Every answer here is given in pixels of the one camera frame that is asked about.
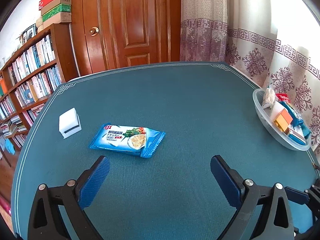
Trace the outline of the small white sponge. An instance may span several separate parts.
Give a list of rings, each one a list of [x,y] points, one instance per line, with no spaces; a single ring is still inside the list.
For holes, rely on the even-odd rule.
[[[64,139],[79,131],[81,131],[81,123],[75,108],[72,108],[59,116],[59,132]]]

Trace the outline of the large white sponge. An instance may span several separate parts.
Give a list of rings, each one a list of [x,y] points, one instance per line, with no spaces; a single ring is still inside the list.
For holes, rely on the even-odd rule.
[[[281,113],[282,110],[284,109],[285,107],[281,103],[279,103],[278,101],[275,101],[269,113],[269,117],[271,121],[274,122],[274,120],[279,115],[279,113]]]

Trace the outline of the white blue medicine box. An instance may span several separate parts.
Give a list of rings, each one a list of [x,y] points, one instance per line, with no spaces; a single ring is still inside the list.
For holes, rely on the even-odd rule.
[[[306,145],[306,140],[303,136],[299,135],[295,132],[294,129],[288,128],[287,129],[287,136],[292,139],[294,142],[298,143],[299,145]]]

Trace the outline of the brass door knob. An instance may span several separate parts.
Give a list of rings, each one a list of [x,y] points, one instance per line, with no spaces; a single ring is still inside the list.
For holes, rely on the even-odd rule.
[[[90,30],[89,30],[89,34],[91,36],[96,36],[99,34],[99,28],[98,27],[92,27]]]

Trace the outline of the clear snack bag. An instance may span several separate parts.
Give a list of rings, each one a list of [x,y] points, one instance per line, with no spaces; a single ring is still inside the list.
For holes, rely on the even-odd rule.
[[[269,84],[269,86],[265,89],[265,93],[263,96],[263,103],[262,103],[262,108],[271,108],[276,100],[276,94],[273,89],[272,84]]]

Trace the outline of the tan box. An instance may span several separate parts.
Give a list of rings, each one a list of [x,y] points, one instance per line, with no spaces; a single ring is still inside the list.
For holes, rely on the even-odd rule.
[[[71,5],[72,0],[52,0],[41,9],[41,16],[60,4]]]

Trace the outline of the red balloon glue packet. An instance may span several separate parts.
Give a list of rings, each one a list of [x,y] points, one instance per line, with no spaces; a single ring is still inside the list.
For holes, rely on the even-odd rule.
[[[276,93],[276,100],[279,102],[284,101],[286,103],[291,103],[291,100],[289,99],[288,95],[283,93]]]

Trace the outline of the wooden door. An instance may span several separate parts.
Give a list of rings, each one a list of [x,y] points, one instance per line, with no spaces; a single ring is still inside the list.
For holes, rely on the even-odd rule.
[[[180,59],[181,0],[72,0],[81,75]],[[99,28],[91,36],[89,30]]]

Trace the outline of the wooden bookshelf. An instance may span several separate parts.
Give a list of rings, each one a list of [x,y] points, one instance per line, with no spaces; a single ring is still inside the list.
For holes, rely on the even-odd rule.
[[[19,151],[44,104],[78,77],[68,23],[32,37],[1,69],[1,130]]]

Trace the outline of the green box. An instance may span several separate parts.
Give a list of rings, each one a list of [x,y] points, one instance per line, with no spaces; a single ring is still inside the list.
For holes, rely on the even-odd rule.
[[[42,16],[43,22],[60,12],[71,12],[71,5],[59,4]]]

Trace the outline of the clear plastic bowl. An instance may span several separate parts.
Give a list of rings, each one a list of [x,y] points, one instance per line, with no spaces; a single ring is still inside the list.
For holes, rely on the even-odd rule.
[[[300,125],[293,126],[293,115],[271,93],[264,89],[253,91],[253,102],[257,116],[267,131],[284,147],[293,151],[307,151],[310,139],[303,135]]]

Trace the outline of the blue cracker packet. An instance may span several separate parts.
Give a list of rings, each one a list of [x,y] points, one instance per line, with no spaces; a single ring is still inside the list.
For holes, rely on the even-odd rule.
[[[299,111],[297,111],[291,103],[281,101],[280,104],[284,106],[287,109],[288,113],[291,115],[292,117],[291,125],[293,127],[300,126],[304,138],[308,139],[310,137],[311,132],[308,126],[305,124],[303,117],[299,113]]]
[[[147,127],[103,124],[89,144],[93,150],[110,150],[149,159],[165,137],[165,132]]]

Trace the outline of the patterned curtain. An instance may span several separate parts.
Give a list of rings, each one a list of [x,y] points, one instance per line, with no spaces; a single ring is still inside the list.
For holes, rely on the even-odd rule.
[[[226,62],[287,94],[319,154],[319,23],[303,0],[181,2],[181,61]]]

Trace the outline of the orange yellow block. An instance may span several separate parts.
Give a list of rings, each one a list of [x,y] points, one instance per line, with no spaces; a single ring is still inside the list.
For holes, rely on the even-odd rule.
[[[274,124],[282,131],[286,132],[289,125],[291,124],[293,118],[287,111],[287,109],[282,110],[281,113],[274,120]]]

